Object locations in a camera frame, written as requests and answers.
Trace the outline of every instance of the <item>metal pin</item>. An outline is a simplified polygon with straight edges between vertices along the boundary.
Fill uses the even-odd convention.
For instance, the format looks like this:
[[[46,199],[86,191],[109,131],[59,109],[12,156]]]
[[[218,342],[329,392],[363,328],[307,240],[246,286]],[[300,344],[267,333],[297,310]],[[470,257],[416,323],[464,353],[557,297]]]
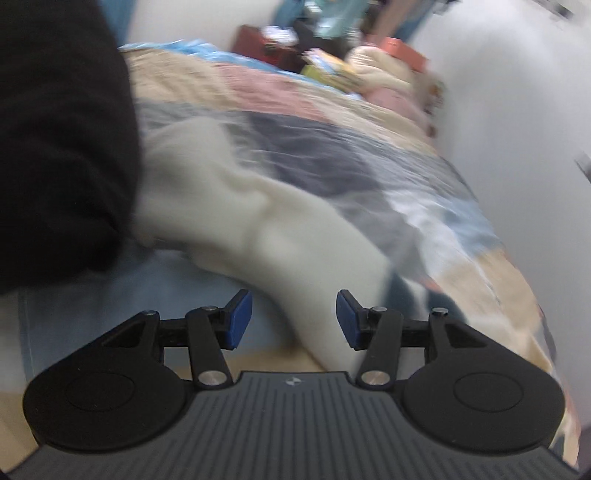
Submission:
[[[435,307],[431,310],[431,313],[437,315],[438,317],[445,317],[449,313],[449,310],[444,307]]]
[[[379,387],[390,381],[390,375],[381,370],[369,370],[361,374],[361,381],[366,385]]]
[[[217,387],[218,385],[222,385],[227,379],[228,376],[219,370],[205,370],[205,372],[201,372],[197,377],[199,383],[207,385],[208,387]]]

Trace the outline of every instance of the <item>red box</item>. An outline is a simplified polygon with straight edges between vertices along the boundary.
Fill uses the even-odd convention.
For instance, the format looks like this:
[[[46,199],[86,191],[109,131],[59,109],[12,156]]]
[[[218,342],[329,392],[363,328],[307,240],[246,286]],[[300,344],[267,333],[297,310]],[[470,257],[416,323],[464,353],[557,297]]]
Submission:
[[[397,38],[385,38],[382,44],[379,46],[382,50],[388,52],[390,56],[395,59],[402,60],[412,70],[423,73],[425,71],[425,65],[427,59],[419,52],[409,47],[402,40]]]
[[[299,59],[296,49],[270,42],[261,34],[258,28],[248,25],[243,25],[238,29],[232,53],[264,61],[290,72],[299,73],[304,65],[304,62]]]

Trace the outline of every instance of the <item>clutter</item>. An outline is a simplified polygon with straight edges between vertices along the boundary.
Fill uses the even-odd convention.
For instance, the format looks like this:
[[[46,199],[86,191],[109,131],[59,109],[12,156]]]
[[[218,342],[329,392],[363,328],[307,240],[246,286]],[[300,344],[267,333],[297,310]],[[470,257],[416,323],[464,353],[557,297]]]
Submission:
[[[263,27],[261,33],[267,40],[275,41],[285,47],[293,47],[298,42],[293,28]]]
[[[304,60],[312,68],[304,68],[302,74],[325,85],[330,85],[343,92],[362,90],[363,81],[355,73],[351,65],[326,53],[319,48],[312,48],[303,54]]]

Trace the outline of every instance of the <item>bed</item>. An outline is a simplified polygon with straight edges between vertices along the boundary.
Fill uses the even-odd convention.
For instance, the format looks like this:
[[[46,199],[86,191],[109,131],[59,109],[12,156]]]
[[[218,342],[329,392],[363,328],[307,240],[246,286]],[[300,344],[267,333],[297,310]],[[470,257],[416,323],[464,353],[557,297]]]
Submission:
[[[199,41],[122,52],[146,159],[135,235],[105,274],[2,298],[11,373],[1,433],[14,449],[0,468],[34,447],[18,411],[34,375],[140,310],[180,317],[244,286],[255,305],[227,356],[235,374],[353,370],[359,357],[334,317],[347,288],[417,319],[450,299],[468,324],[558,378],[527,282],[417,125]],[[186,374],[181,353],[166,362]],[[420,360],[402,363],[408,375]],[[552,447],[574,463],[567,405]]]

